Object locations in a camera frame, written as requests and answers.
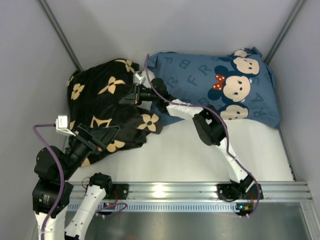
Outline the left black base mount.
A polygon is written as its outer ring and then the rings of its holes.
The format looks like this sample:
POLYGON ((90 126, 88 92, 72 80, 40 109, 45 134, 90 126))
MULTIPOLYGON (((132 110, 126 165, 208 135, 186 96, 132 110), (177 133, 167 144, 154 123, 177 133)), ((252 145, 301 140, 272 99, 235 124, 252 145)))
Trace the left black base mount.
POLYGON ((110 200, 126 200, 129 194, 129 186, 130 185, 126 183, 113 183, 108 198, 110 200))

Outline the aluminium mounting rail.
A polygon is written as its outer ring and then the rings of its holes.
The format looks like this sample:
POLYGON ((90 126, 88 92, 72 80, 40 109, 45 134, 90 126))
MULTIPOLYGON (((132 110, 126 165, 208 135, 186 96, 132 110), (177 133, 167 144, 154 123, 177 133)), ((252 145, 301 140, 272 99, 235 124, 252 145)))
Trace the aluminium mounting rail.
MULTIPOLYGON (((220 202, 219 182, 114 182, 129 184, 130 202, 220 202)), ((311 191, 305 182, 263 181, 263 202, 308 202, 311 191)))

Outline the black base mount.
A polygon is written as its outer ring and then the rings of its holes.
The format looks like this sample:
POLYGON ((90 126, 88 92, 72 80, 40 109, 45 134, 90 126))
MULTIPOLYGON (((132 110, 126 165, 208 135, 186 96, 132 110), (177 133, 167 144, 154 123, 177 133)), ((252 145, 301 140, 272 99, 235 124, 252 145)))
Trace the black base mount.
POLYGON ((129 186, 130 185, 126 183, 113 183, 108 198, 110 200, 126 200, 129 194, 129 186))
POLYGON ((253 184, 248 191, 241 188, 237 183, 220 183, 217 186, 218 199, 225 202, 234 202, 237 200, 257 200, 264 198, 261 185, 258 187, 253 184))

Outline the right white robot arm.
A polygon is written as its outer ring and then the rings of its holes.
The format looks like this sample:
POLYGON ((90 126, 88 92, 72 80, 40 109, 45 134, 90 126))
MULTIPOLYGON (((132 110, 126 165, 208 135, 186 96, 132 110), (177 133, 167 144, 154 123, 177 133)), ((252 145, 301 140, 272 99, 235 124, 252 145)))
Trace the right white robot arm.
POLYGON ((257 180, 238 160, 230 143, 227 126, 212 105, 192 105, 173 97, 160 78, 153 79, 150 87, 134 83, 119 102, 133 106, 154 102, 161 113, 193 122, 200 140, 207 146, 219 149, 229 174, 230 182, 218 186, 218 198, 226 202, 260 200, 262 191, 257 180))

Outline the blue cartoon print pillow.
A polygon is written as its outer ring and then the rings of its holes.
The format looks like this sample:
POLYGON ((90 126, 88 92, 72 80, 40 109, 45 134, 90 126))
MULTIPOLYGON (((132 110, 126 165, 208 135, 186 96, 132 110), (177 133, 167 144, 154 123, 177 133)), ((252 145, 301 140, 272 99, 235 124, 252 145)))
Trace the blue cartoon print pillow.
POLYGON ((276 77, 255 47, 221 56, 159 52, 147 68, 151 79, 162 79, 168 93, 185 103, 212 105, 224 120, 280 126, 276 77))

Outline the black floral plush pillowcase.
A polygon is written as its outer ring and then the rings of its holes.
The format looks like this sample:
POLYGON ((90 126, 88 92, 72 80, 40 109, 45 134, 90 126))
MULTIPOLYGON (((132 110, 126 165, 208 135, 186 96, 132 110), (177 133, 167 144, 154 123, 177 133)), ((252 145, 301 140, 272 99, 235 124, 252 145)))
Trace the black floral plush pillowcase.
POLYGON ((119 104, 134 83, 138 63, 118 58, 75 71, 67 82, 70 130, 83 124, 90 128, 119 127, 114 139, 98 154, 91 153, 82 167, 93 165, 118 151, 140 148, 149 134, 160 134, 163 124, 150 110, 119 104))

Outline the left aluminium frame post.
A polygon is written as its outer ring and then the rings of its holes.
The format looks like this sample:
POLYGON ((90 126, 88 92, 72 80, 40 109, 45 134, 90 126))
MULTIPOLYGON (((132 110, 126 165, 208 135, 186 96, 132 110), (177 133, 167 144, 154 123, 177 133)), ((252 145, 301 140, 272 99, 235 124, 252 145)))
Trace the left aluminium frame post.
POLYGON ((50 5, 48 4, 48 2, 46 0, 38 0, 37 1, 40 8, 42 9, 43 13, 45 14, 45 16, 47 17, 50 25, 52 26, 54 32, 56 33, 57 37, 59 38, 64 50, 66 51, 66 53, 68 54, 72 64, 74 65, 74 67, 79 70, 79 71, 83 71, 82 65, 79 62, 71 44, 69 43, 62 27, 60 26, 54 12, 52 11, 50 5))

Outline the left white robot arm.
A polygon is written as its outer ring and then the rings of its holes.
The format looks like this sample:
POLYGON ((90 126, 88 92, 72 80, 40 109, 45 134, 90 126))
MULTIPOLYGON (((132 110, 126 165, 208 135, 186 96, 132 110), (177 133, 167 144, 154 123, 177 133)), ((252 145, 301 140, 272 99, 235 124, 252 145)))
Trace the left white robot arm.
POLYGON ((32 191, 33 212, 40 240, 83 240, 103 198, 112 192, 109 175, 95 173, 90 177, 85 196, 71 222, 66 213, 74 186, 69 182, 76 170, 92 153, 102 153, 120 130, 118 126, 91 128, 79 125, 74 131, 54 124, 60 134, 73 137, 66 152, 43 141, 44 148, 36 156, 34 172, 38 182, 32 191))

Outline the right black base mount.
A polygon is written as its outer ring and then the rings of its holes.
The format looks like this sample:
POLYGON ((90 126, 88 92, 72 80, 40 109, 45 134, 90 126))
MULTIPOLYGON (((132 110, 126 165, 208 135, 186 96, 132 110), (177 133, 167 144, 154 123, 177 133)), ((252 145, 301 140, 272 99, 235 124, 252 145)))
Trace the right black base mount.
POLYGON ((248 191, 241 188, 237 183, 220 183, 217 186, 218 199, 225 202, 234 202, 237 200, 257 200, 264 198, 261 185, 258 187, 253 184, 248 191))

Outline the right aluminium frame post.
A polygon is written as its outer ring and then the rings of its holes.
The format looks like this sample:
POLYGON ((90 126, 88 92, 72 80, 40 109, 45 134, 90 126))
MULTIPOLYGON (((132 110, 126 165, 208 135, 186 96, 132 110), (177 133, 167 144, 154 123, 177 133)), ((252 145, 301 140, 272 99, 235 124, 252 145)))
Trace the right aluminium frame post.
POLYGON ((294 25, 296 19, 298 18, 299 14, 303 10, 307 0, 297 0, 292 11, 290 12, 288 18, 286 19, 283 27, 281 28, 279 34, 277 35, 270 51, 268 52, 267 56, 264 59, 264 62, 269 65, 274 58, 275 54, 277 53, 278 49, 280 48, 282 42, 286 38, 288 32, 294 25))

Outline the aluminium frame post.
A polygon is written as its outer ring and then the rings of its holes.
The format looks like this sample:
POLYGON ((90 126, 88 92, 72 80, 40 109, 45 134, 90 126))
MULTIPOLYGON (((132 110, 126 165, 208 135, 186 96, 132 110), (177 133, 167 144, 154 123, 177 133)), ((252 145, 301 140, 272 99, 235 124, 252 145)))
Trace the aluminium frame post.
POLYGON ((64 50, 66 51, 66 53, 68 54, 72 64, 74 65, 74 67, 79 70, 79 71, 83 71, 82 65, 79 62, 71 44, 69 43, 62 27, 60 26, 54 12, 52 11, 50 5, 48 4, 48 2, 46 0, 38 0, 37 1, 40 8, 42 9, 43 13, 45 14, 45 16, 47 17, 50 25, 52 26, 54 32, 56 33, 57 37, 59 38, 64 50))
POLYGON ((274 58, 275 54, 277 53, 278 49, 280 48, 282 42, 286 38, 288 32, 294 25, 296 19, 298 18, 299 14, 303 10, 307 0, 297 0, 292 11, 290 12, 288 18, 286 19, 283 27, 281 28, 279 34, 277 35, 270 51, 268 52, 267 56, 264 59, 264 62, 269 65, 274 58))

